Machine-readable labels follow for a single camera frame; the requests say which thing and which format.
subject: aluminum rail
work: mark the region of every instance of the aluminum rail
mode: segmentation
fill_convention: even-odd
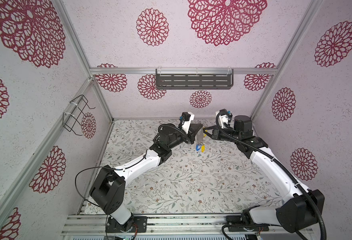
[[[229,74],[231,68],[90,68],[92,74]],[[269,74],[277,68],[233,68],[234,74]]]
[[[228,215],[238,214],[135,214],[136,217],[148,217],[147,230],[140,235],[222,234],[221,227],[227,223]],[[106,215],[69,215],[61,235],[105,235],[105,223]],[[311,228],[306,228],[306,231],[313,233]],[[240,233],[256,234],[257,232]],[[270,227],[268,233],[289,234],[284,228],[275,226]],[[116,235],[133,235],[133,233],[116,233]]]

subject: wire rack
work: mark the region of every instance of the wire rack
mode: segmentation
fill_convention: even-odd
[[[79,105],[80,105],[82,102],[84,103],[84,106],[83,106],[82,108],[80,108]],[[75,107],[70,113],[68,113],[68,112],[63,113],[63,127],[64,127],[66,130],[68,130],[69,132],[74,132],[74,134],[76,134],[77,136],[83,136],[83,134],[77,134],[77,133],[73,130],[74,125],[75,125],[76,122],[77,122],[77,123],[81,126],[81,123],[78,121],[78,118],[81,116],[81,114],[82,114],[82,115],[85,115],[84,112],[83,112],[83,110],[84,110],[85,107],[88,107],[89,109],[95,109],[96,107],[94,107],[94,108],[89,107],[89,105],[88,105],[88,99],[87,99],[84,95],[79,95],[78,97],[76,97],[76,98],[74,98],[73,100],[71,100],[70,103],[71,103],[71,104],[74,104],[76,107]],[[73,114],[76,109],[80,110],[80,112],[79,112],[79,114],[78,114],[77,117],[74,116],[74,114]],[[73,122],[72,126],[70,126],[70,124],[68,125],[68,122],[69,122],[72,118],[74,119],[74,122]]]

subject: floral tablecloth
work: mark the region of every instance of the floral tablecloth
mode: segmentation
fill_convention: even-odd
[[[200,122],[214,125],[213,120]],[[143,154],[162,123],[178,125],[177,120],[117,120],[101,166],[119,166]],[[126,186],[127,208],[136,214],[233,213],[253,205],[282,204],[270,180],[235,144],[208,137],[204,141],[204,152],[196,151],[195,144],[180,144],[165,163]],[[82,214],[103,211],[88,203]]]

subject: white wall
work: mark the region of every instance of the white wall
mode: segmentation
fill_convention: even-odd
[[[254,121],[260,137],[284,165],[302,179],[306,174],[308,181],[304,182],[325,195],[323,218],[328,239],[335,240],[352,238],[352,28],[344,31],[347,28],[340,27],[325,39],[340,38],[348,43],[339,45],[341,50],[336,51],[336,54],[344,51],[343,47],[349,50],[340,62],[321,66],[314,55],[327,30],[344,21],[352,22],[352,1],[327,0],[323,3],[287,70]],[[291,89],[296,102],[291,116],[279,121],[272,112],[272,101],[282,88]],[[303,171],[299,172],[296,170],[298,164],[291,158],[294,158],[293,152],[301,148],[312,152],[316,161],[300,157]]]
[[[212,1],[195,0],[63,2],[92,67],[256,67],[263,63],[277,65],[309,0],[263,0],[245,3],[244,7],[236,5],[238,1],[229,1],[228,7],[225,1],[216,1],[217,6],[213,7],[208,4]],[[197,11],[196,7],[202,6],[200,3],[204,7]],[[203,32],[218,31],[220,34],[213,35],[226,40],[217,43],[199,35],[194,29],[196,21],[191,18],[195,11],[205,14],[206,20],[210,11],[218,19],[225,19],[218,25],[217,20],[210,19],[206,25],[211,29]],[[248,15],[249,19],[245,15],[234,19],[239,12],[255,14]],[[147,21],[146,17],[154,17],[157,22]],[[152,25],[163,32],[142,33],[145,26],[151,29]],[[232,33],[244,35],[235,38]],[[137,84],[142,77],[139,74],[100,77],[102,92],[115,118],[177,118],[184,111],[207,118],[214,117],[214,113],[223,108],[250,115],[262,92],[262,89],[247,89],[245,76],[235,75],[231,90],[208,90],[212,97],[209,105],[195,108],[190,104],[196,92],[193,90],[168,90],[161,98],[145,98]]]
[[[59,239],[62,227],[68,215],[77,214],[81,206],[82,198],[77,194],[74,177],[76,174],[88,167],[94,167],[97,155],[102,146],[102,140],[107,134],[109,120],[94,94],[94,87],[86,94],[88,105],[95,109],[85,107],[84,113],[91,113],[96,121],[96,132],[93,137],[77,136],[74,132],[63,130],[54,146],[62,149],[65,156],[65,171],[61,175],[62,180],[58,185],[47,192],[34,191],[32,187],[26,186],[15,207],[21,214],[21,227],[18,229],[17,239]],[[78,124],[74,128],[77,134],[83,134]],[[77,187],[82,195],[89,183],[92,170],[81,173],[77,178]]]
[[[6,112],[0,114],[0,200],[87,79],[72,45],[65,39],[55,12],[46,12],[42,16],[53,16],[49,21],[51,28],[46,29],[43,28],[45,25],[40,24],[41,16],[34,7],[28,2],[18,4],[6,11],[0,6],[0,12],[10,13],[0,14],[1,90],[9,96]],[[50,2],[44,2],[40,7],[53,10]],[[31,12],[26,16],[22,10]],[[21,14],[18,15],[20,18],[11,19],[12,14],[18,13]],[[13,23],[19,28],[12,28]],[[10,41],[15,41],[15,44],[8,48]],[[61,148],[70,156],[71,150],[66,150],[64,146]],[[92,151],[98,151],[98,148],[92,148]],[[81,160],[85,165],[93,163],[88,159]],[[39,202],[40,210],[44,206],[44,202]],[[19,211],[25,215],[22,206]],[[30,224],[24,225],[25,229],[32,228]]]

